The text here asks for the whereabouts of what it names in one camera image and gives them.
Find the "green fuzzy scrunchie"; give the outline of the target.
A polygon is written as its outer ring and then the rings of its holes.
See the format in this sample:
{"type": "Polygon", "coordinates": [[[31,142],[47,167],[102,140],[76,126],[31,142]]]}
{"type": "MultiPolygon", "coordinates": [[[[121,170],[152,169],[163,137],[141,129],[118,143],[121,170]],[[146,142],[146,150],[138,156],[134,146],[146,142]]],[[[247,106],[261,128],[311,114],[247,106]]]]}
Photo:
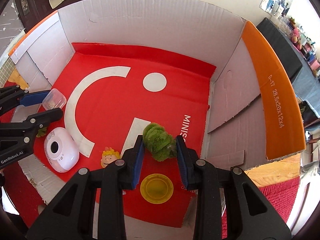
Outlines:
{"type": "Polygon", "coordinates": [[[150,123],[144,128],[143,143],[156,161],[177,157],[175,138],[157,123],[150,123]]]}
{"type": "Polygon", "coordinates": [[[46,136],[46,134],[47,134],[47,128],[43,127],[43,128],[38,130],[38,133],[37,133],[36,137],[37,138],[44,137],[44,136],[46,136]]]}

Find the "small clear plastic box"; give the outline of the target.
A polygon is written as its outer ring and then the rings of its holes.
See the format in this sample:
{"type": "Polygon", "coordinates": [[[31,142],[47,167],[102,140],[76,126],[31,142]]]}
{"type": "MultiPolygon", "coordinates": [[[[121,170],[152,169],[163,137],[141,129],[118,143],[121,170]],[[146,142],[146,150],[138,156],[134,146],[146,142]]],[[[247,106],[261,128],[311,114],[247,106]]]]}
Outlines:
{"type": "Polygon", "coordinates": [[[66,102],[66,97],[58,89],[53,88],[42,101],[42,106],[45,110],[62,109],[66,102]]]}

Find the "pink My Melody case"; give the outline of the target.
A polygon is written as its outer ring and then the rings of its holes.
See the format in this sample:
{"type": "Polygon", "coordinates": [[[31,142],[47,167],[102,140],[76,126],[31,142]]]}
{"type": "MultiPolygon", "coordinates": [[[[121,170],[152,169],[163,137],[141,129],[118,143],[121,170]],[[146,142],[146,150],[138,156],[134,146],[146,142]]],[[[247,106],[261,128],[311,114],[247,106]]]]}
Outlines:
{"type": "Polygon", "coordinates": [[[44,152],[52,168],[60,173],[71,170],[79,160],[79,148],[63,127],[53,129],[45,138],[44,152]]]}

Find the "blonde girl figurine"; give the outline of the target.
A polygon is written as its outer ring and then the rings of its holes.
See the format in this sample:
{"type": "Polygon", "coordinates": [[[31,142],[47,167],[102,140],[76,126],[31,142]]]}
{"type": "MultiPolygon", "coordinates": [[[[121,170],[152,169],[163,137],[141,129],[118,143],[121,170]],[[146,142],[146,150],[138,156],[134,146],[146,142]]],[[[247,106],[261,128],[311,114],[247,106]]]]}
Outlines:
{"type": "Polygon", "coordinates": [[[101,166],[105,168],[108,164],[120,159],[120,153],[111,147],[106,147],[101,156],[101,166]]]}

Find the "yellow round plastic cap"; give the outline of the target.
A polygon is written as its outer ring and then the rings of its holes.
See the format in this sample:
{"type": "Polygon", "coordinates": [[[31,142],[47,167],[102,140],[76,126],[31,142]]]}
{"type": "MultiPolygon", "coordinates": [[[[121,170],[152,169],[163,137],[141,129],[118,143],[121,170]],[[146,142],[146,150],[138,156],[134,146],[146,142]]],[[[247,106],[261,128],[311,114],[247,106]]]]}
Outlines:
{"type": "Polygon", "coordinates": [[[163,204],[173,195],[172,181],[165,175],[153,173],[145,177],[140,184],[140,194],[151,204],[163,204]]]}

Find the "dark brown wooden door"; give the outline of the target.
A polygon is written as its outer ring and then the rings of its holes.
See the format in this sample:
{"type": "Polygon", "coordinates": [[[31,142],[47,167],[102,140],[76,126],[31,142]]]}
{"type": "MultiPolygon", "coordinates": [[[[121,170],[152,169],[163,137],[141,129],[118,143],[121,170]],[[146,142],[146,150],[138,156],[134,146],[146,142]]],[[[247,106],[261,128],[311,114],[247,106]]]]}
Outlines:
{"type": "MultiPolygon", "coordinates": [[[[78,1],[81,0],[64,0],[56,9],[63,8],[78,1]]],[[[26,33],[55,10],[49,4],[49,0],[15,0],[15,2],[19,19],[26,33]]]]}

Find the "orange white cardboard box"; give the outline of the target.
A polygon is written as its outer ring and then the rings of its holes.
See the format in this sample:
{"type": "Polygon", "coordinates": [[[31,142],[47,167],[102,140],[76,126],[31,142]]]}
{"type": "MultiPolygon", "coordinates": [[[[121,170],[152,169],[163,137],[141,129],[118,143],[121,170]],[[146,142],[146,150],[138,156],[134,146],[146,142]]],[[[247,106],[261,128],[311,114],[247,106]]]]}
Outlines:
{"type": "MultiPolygon", "coordinates": [[[[45,138],[20,163],[47,205],[81,168],[102,169],[106,147],[122,158],[153,122],[227,171],[305,148],[293,87],[269,42],[252,22],[213,4],[83,0],[35,25],[9,56],[30,92],[56,88],[67,100],[48,134],[67,130],[79,148],[76,165],[55,171],[45,138]]],[[[159,162],[145,148],[136,188],[123,190],[126,239],[194,239],[197,197],[183,185],[177,157],[159,162]],[[174,186],[163,204],[140,194],[153,173],[174,186]]]]}

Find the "dark cloth side table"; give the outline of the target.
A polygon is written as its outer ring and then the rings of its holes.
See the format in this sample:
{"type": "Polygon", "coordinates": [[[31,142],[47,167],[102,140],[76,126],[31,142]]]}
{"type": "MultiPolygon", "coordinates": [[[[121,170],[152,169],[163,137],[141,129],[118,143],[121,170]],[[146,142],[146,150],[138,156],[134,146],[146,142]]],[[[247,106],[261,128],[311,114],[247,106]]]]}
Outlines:
{"type": "Polygon", "coordinates": [[[307,102],[315,115],[319,117],[319,81],[314,77],[304,56],[268,18],[263,19],[257,25],[257,29],[276,52],[292,83],[295,94],[307,102]]]}

